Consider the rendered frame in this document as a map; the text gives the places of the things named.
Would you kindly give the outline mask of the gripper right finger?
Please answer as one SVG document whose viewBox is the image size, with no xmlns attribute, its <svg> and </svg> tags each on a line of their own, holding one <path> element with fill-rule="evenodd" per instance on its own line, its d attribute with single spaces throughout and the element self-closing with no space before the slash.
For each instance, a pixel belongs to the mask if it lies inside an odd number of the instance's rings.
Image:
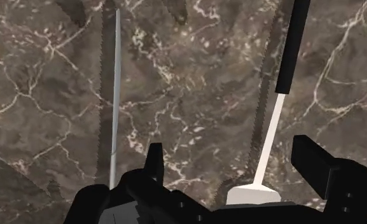
<svg viewBox="0 0 367 224">
<path fill-rule="evenodd" d="M 336 158 L 306 135 L 295 135 L 291 164 L 320 198 L 321 224 L 367 224 L 367 167 Z"/>
</svg>

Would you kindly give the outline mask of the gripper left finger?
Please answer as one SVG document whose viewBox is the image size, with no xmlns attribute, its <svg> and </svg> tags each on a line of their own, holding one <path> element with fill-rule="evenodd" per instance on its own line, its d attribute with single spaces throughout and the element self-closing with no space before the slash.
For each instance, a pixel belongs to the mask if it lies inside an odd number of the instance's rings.
<svg viewBox="0 0 367 224">
<path fill-rule="evenodd" d="M 113 189 L 78 191 L 63 224 L 212 224 L 211 212 L 183 192 L 163 186 L 161 143 L 149 146 L 142 169 L 123 174 Z"/>
</svg>

